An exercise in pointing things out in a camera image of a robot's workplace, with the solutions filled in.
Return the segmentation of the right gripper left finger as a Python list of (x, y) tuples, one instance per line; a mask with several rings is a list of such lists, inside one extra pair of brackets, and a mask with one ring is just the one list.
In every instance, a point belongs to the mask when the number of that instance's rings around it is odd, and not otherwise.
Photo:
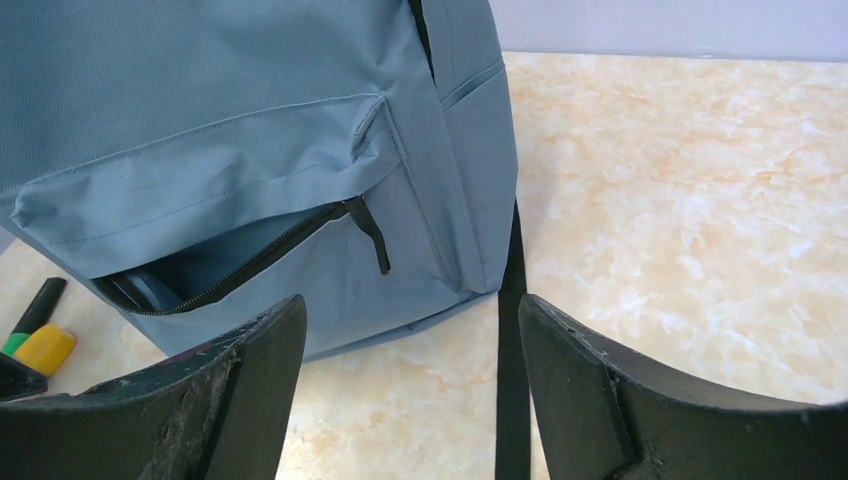
[(78, 395), (1, 401), (5, 479), (271, 479), (301, 367), (301, 296)]

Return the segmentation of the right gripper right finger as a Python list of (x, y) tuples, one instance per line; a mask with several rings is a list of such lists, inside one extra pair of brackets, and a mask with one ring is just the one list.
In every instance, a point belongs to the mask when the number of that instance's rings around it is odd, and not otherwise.
[(847, 406), (714, 383), (579, 323), (519, 307), (537, 425), (554, 479), (843, 479)]

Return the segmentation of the green black marker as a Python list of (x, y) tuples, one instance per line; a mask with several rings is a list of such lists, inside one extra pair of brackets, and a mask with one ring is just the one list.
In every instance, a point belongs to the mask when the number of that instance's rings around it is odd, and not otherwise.
[(13, 355), (33, 333), (49, 322), (66, 286), (67, 280), (59, 277), (43, 282), (3, 344), (3, 354)]

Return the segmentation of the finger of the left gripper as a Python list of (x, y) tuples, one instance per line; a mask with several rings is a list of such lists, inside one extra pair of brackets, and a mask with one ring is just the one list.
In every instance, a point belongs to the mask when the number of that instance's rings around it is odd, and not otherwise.
[(48, 378), (18, 360), (1, 354), (0, 398), (2, 402), (42, 394), (48, 390)]

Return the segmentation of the blue grey backpack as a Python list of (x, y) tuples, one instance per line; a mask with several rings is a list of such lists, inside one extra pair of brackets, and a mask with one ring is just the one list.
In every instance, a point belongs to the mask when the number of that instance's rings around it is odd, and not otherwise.
[(290, 295), (313, 360), (496, 293), (530, 475), (508, 80), (486, 1), (5, 1), (1, 226), (163, 352)]

